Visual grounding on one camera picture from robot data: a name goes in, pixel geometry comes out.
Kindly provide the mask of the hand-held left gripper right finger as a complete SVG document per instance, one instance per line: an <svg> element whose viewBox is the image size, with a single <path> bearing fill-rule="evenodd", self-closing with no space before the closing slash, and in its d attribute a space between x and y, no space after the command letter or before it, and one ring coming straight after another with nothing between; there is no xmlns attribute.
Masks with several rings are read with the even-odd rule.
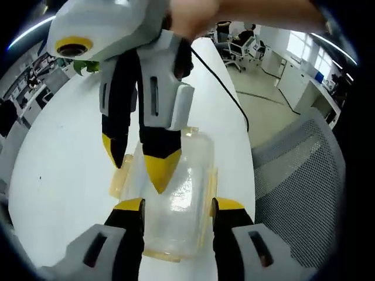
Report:
<svg viewBox="0 0 375 281"><path fill-rule="evenodd" d="M289 245L264 224L254 224L243 205L212 199L213 250L218 280L311 280Z"/></svg>

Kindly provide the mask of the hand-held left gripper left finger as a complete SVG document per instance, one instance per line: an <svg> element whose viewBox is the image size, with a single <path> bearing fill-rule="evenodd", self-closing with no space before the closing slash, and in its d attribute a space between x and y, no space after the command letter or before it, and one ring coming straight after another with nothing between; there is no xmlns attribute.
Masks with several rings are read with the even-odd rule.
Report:
<svg viewBox="0 0 375 281"><path fill-rule="evenodd" d="M118 203L104 224L71 241L65 256L42 266L44 280L138 280L144 251L145 200Z"/></svg>

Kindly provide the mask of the person's right hand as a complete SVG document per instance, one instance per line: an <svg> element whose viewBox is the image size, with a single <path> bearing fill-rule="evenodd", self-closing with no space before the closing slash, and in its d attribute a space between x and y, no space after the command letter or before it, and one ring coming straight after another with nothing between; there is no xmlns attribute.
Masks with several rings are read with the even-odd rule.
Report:
<svg viewBox="0 0 375 281"><path fill-rule="evenodd" d="M219 8L220 1L170 1L170 30L192 42L215 22Z"/></svg>

